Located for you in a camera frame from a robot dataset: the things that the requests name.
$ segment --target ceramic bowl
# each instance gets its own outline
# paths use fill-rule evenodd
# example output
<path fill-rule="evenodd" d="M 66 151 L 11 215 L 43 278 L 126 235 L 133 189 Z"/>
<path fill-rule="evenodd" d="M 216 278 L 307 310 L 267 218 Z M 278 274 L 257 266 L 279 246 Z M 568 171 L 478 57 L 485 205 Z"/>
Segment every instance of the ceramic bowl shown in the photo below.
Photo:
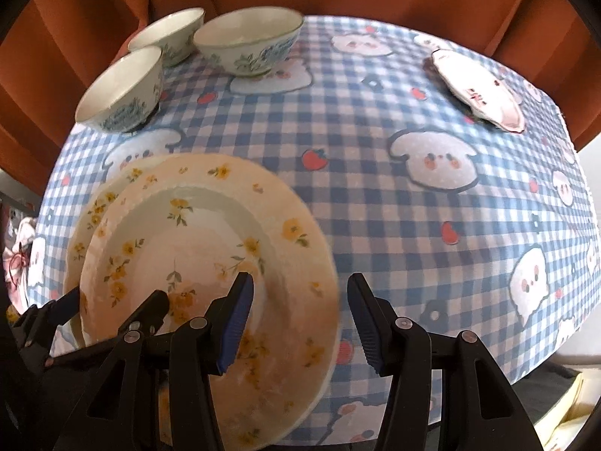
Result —
<path fill-rule="evenodd" d="M 145 47 L 113 63 L 83 94 L 75 122 L 109 134 L 128 132 L 154 110 L 163 91 L 162 52 Z"/>
<path fill-rule="evenodd" d="M 212 19 L 193 41 L 211 66 L 235 76 L 257 76 L 283 61 L 303 21 L 302 14 L 288 8 L 244 8 Z"/>
<path fill-rule="evenodd" d="M 163 65 L 175 66 L 194 50 L 192 36 L 204 22 L 204 9 L 188 8 L 167 15 L 137 33 L 127 49 L 130 52 L 148 45 L 156 45 L 163 51 Z"/>

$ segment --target stacked plates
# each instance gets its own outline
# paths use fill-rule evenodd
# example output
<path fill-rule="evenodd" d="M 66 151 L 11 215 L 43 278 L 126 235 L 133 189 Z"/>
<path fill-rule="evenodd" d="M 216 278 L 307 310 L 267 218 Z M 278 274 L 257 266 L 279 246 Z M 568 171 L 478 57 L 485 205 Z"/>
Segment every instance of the stacked plates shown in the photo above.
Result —
<path fill-rule="evenodd" d="M 154 290 L 166 291 L 161 332 L 203 315 L 239 272 L 255 298 L 235 363 L 211 381 L 226 449 L 288 434 L 320 399 L 337 356 L 338 285 L 328 243 L 276 176 L 220 154 L 130 163 L 101 186 L 68 247 L 65 286 L 81 287 L 80 345 L 116 334 Z M 169 438 L 168 392 L 160 399 Z"/>

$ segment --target yellow flower pattern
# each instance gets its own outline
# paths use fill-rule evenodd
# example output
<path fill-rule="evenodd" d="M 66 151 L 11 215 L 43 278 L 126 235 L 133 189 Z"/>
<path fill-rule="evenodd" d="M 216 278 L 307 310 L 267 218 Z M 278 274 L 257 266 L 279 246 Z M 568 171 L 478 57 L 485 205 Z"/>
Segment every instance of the yellow flower pattern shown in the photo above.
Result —
<path fill-rule="evenodd" d="M 113 299 L 111 307 L 115 307 L 123 297 L 127 294 L 125 284 L 120 281 L 115 281 L 110 285 L 110 297 Z"/>
<path fill-rule="evenodd" d="M 127 179 L 129 180 L 130 183 L 133 183 L 134 181 L 136 181 L 138 178 L 140 178 L 140 176 L 142 176 L 143 171 L 139 168 L 134 168 L 133 170 L 131 170 L 131 173 L 127 175 Z"/>
<path fill-rule="evenodd" d="M 181 280 L 181 274 L 176 271 L 175 266 L 171 273 L 167 275 L 167 297 L 169 298 L 169 315 L 179 327 L 191 319 L 187 312 L 194 304 L 195 290 L 176 292 L 175 290 L 181 283 L 187 285 L 187 282 Z"/>
<path fill-rule="evenodd" d="M 214 168 L 212 170 L 208 170 L 207 174 L 209 176 L 214 176 L 219 180 L 226 179 L 231 173 L 230 165 L 227 163 L 223 163 L 221 166 Z"/>
<path fill-rule="evenodd" d="M 108 206 L 116 200 L 116 197 L 118 197 L 118 195 L 115 193 L 107 192 L 94 200 L 94 205 L 88 210 L 88 215 L 91 215 L 87 226 L 88 230 L 95 229 L 95 227 L 100 224 L 102 215 L 106 212 Z"/>
<path fill-rule="evenodd" d="M 8 321 L 9 324 L 14 324 L 15 322 L 17 322 L 19 320 L 19 312 L 17 312 L 17 309 L 14 308 L 13 305 L 8 306 L 8 309 L 6 309 L 6 320 Z"/>
<path fill-rule="evenodd" d="M 184 227 L 186 227 L 186 214 L 187 212 L 194 211 L 188 200 L 184 200 L 183 198 L 174 198 L 170 200 L 169 203 L 171 204 L 171 210 L 169 211 L 167 218 L 175 220 L 176 226 L 182 224 Z"/>
<path fill-rule="evenodd" d="M 305 342 L 305 364 L 303 365 L 305 368 L 310 368 L 315 364 L 319 364 L 323 358 L 323 354 L 325 353 L 325 348 L 323 346 L 318 346 L 313 341 L 312 337 L 308 337 Z"/>
<path fill-rule="evenodd" d="M 131 257 L 136 253 L 136 250 L 142 249 L 143 244 L 144 239 L 134 239 L 133 241 L 124 242 L 121 246 L 121 252 L 128 257 L 122 260 L 121 256 L 109 257 L 107 275 L 104 277 L 104 282 L 108 283 L 112 281 L 110 284 L 110 297 L 113 299 L 111 307 L 115 307 L 127 293 L 125 285 L 118 280 L 122 280 L 127 276 L 126 267 L 130 263 Z"/>
<path fill-rule="evenodd" d="M 260 390 L 259 381 L 261 377 L 261 362 L 269 355 L 269 349 L 265 344 L 265 336 L 256 337 L 248 330 L 244 331 L 238 347 L 237 360 L 243 360 L 246 366 L 244 379 L 250 383 L 255 390 Z"/>
<path fill-rule="evenodd" d="M 254 238 L 246 238 L 242 244 L 238 244 L 238 247 L 244 246 L 248 254 L 252 254 L 255 258 L 261 257 L 261 251 L 259 249 L 259 241 Z"/>
<path fill-rule="evenodd" d="M 78 242 L 73 246 L 73 251 L 75 251 L 75 256 L 73 256 L 73 261 L 81 261 L 85 258 L 85 246 L 83 242 Z"/>
<path fill-rule="evenodd" d="M 256 282 L 259 271 L 262 275 L 265 274 L 265 260 L 261 257 L 259 240 L 255 238 L 246 238 L 236 247 L 244 248 L 246 254 L 250 256 L 250 259 L 247 259 L 246 256 L 236 255 L 230 256 L 230 258 L 234 260 L 234 264 L 231 266 L 226 266 L 222 263 L 215 263 L 214 268 L 215 271 L 217 271 L 217 279 L 220 281 L 227 281 L 229 277 L 233 276 L 235 273 L 245 272 L 250 274 L 252 279 Z M 254 260 L 256 260 L 258 264 L 258 270 L 254 264 Z"/>
<path fill-rule="evenodd" d="M 149 176 L 146 176 L 145 183 L 144 183 L 144 186 L 142 187 L 142 190 L 147 190 L 150 185 L 152 185 L 153 183 L 156 183 L 156 182 L 158 182 L 158 179 L 156 178 L 155 175 L 151 174 Z"/>
<path fill-rule="evenodd" d="M 251 446 L 257 442 L 259 436 L 261 434 L 261 429 L 253 429 L 251 431 L 246 431 L 244 434 L 240 434 L 238 439 L 242 444 L 246 444 Z"/>
<path fill-rule="evenodd" d="M 287 241 L 296 242 L 304 248 L 309 247 L 307 234 L 303 232 L 301 223 L 298 219 L 288 219 L 284 222 L 282 225 L 282 236 Z"/>
<path fill-rule="evenodd" d="M 309 289 L 318 298 L 323 298 L 323 290 L 319 286 L 319 282 L 312 281 L 309 283 Z"/>
<path fill-rule="evenodd" d="M 191 319 L 191 316 L 186 309 L 193 306 L 194 295 L 196 291 L 188 290 L 187 292 L 170 292 L 169 297 L 169 315 L 179 327 Z"/>
<path fill-rule="evenodd" d="M 121 248 L 125 256 L 133 256 L 134 246 L 132 242 L 125 242 Z"/>

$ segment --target bowl rim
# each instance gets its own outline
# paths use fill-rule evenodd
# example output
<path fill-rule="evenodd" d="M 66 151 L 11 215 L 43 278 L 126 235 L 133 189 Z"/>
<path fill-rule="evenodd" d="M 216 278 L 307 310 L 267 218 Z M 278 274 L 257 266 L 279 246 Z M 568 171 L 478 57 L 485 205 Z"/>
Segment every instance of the bowl rim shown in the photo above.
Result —
<path fill-rule="evenodd" d="M 239 42 L 239 43 L 236 43 L 236 44 L 200 44 L 200 43 L 196 42 L 196 35 L 197 35 L 198 32 L 202 31 L 207 26 L 209 26 L 209 28 L 210 28 L 213 22 L 218 21 L 222 17 L 226 17 L 226 16 L 231 15 L 231 14 L 235 14 L 235 13 L 238 13 L 238 12 L 244 12 L 244 11 L 248 11 L 248 10 L 264 10 L 264 9 L 286 10 L 286 11 L 288 11 L 290 13 L 293 13 L 293 14 L 296 14 L 298 17 L 300 17 L 301 18 L 300 19 L 300 23 L 296 27 L 294 27 L 293 29 L 287 30 L 286 32 L 281 32 L 281 33 L 275 34 L 275 35 L 270 36 L 270 37 L 263 37 L 263 38 L 260 38 L 260 39 L 254 39 L 252 41 L 247 41 L 247 42 Z M 194 32 L 194 36 L 193 36 L 192 40 L 194 42 L 194 45 L 196 45 L 196 46 L 202 46 L 202 47 L 211 48 L 211 49 L 231 49 L 231 48 L 242 47 L 242 46 L 245 46 L 245 45 L 253 45 L 253 44 L 257 44 L 259 42 L 268 41 L 270 39 L 277 39 L 279 37 L 283 37 L 284 35 L 287 35 L 289 33 L 292 33 L 292 32 L 295 32 L 295 31 L 299 30 L 303 26 L 304 23 L 305 23 L 305 16 L 304 16 L 304 14 L 302 14 L 298 10 L 294 10 L 292 8 L 287 8 L 285 6 L 269 6 L 269 5 L 265 5 L 265 6 L 250 6 L 250 7 L 247 7 L 247 8 L 240 8 L 238 10 L 233 10 L 232 12 L 227 12 L 226 14 L 219 15 L 219 16 L 217 16 L 217 17 L 209 20 L 208 22 L 206 22 L 205 25 L 203 25 L 202 27 L 200 27 L 200 29 L 198 29 L 196 32 Z"/>
<path fill-rule="evenodd" d="M 113 68 L 121 65 L 124 61 L 131 59 L 132 56 L 138 54 L 138 53 L 142 53 L 142 52 L 152 52 L 152 53 L 156 53 L 159 52 L 154 63 L 152 64 L 152 66 L 148 69 L 148 71 L 146 71 L 146 73 L 144 73 L 133 85 L 131 85 L 130 87 L 128 87 L 127 89 L 125 89 L 117 98 L 115 98 L 111 104 L 107 107 L 105 107 L 104 109 L 102 109 L 101 111 L 96 112 L 95 114 L 90 115 L 89 117 L 85 117 L 84 119 L 78 120 L 77 116 L 80 113 L 80 107 L 83 103 L 83 101 L 88 98 L 89 94 L 91 93 L 91 91 L 94 89 L 94 86 L 102 79 L 102 77 L 107 74 L 110 70 L 112 70 Z M 115 61 L 113 64 L 111 64 L 107 69 L 105 69 L 100 76 L 98 76 L 98 78 L 96 78 L 91 85 L 89 85 L 88 89 L 83 93 L 82 97 L 79 100 L 79 103 L 77 104 L 77 108 L 75 109 L 75 114 L 74 114 L 74 118 L 75 118 L 75 123 L 76 124 L 81 124 L 84 122 L 87 122 L 89 120 L 92 120 L 94 117 L 98 117 L 100 114 L 107 112 L 107 111 L 112 111 L 112 109 L 115 107 L 115 105 L 117 103 L 119 103 L 119 101 L 121 101 L 121 99 L 127 95 L 131 90 L 133 90 L 139 83 L 140 81 L 142 81 L 144 78 L 146 78 L 151 71 L 155 68 L 156 64 L 158 62 L 160 62 L 161 58 L 163 57 L 163 50 L 157 46 L 157 45 L 147 45 L 146 47 L 142 47 L 142 49 L 136 49 L 135 51 L 126 54 L 125 56 L 123 56 L 121 59 L 118 59 L 117 61 Z"/>
<path fill-rule="evenodd" d="M 192 21 L 186 23 L 185 25 L 182 25 L 182 26 L 179 26 L 179 27 L 173 29 L 171 32 L 166 33 L 163 36 L 161 36 L 161 37 L 159 37 L 157 39 L 154 39 L 153 41 L 151 41 L 151 43 L 149 43 L 149 44 L 147 44 L 145 46 L 140 47 L 140 46 L 136 46 L 135 45 L 135 41 L 136 41 L 136 39 L 139 36 L 141 36 L 144 32 L 146 32 L 147 30 L 151 29 L 152 27 L 156 26 L 158 23 L 162 22 L 163 20 L 166 20 L 167 18 L 174 17 L 175 15 L 184 14 L 184 13 L 187 13 L 187 12 L 190 12 L 190 13 L 197 12 L 196 18 L 194 18 Z M 196 20 L 199 20 L 200 18 L 204 17 L 205 14 L 206 14 L 206 11 L 205 11 L 204 8 L 201 8 L 199 6 L 195 6 L 195 7 L 192 7 L 192 8 L 184 8 L 184 10 L 179 10 L 177 12 L 173 12 L 172 14 L 166 15 L 166 16 L 164 16 L 164 17 L 162 17 L 162 18 L 160 18 L 160 19 L 152 22 L 151 24 L 145 26 L 145 28 L 143 28 L 136 35 L 134 35 L 130 39 L 130 41 L 127 43 L 127 50 L 130 51 L 130 52 L 133 52 L 135 50 L 142 49 L 142 48 L 148 47 L 150 45 L 154 45 L 156 42 L 159 42 L 159 41 L 163 40 L 164 38 L 169 37 L 169 36 L 175 34 L 175 32 L 179 32 L 180 30 L 185 29 L 188 25 L 190 25 L 190 24 L 194 23 Z"/>

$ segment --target blue gingham tablecloth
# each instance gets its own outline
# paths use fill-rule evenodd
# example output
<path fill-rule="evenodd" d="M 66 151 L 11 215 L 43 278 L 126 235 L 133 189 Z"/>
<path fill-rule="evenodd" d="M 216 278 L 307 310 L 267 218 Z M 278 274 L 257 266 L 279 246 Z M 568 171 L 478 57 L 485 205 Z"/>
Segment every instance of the blue gingham tablecloth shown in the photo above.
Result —
<path fill-rule="evenodd" d="M 474 120 L 433 70 L 432 48 L 510 87 L 521 134 Z M 165 71 L 142 132 L 75 128 L 41 206 L 29 273 L 37 304 L 62 294 L 69 236 L 91 193 L 136 157 L 249 158 L 307 203 L 329 239 L 342 340 L 325 395 L 283 444 L 374 439 L 390 380 L 367 365 L 347 302 L 362 272 L 377 297 L 429 331 L 480 335 L 514 382 L 599 302 L 599 230 L 561 114 L 512 70 L 454 43 L 376 21 L 308 17 L 287 61 L 241 80 L 192 56 Z M 63 329 L 57 340 L 72 342 Z M 441 414 L 433 373 L 430 420 Z"/>

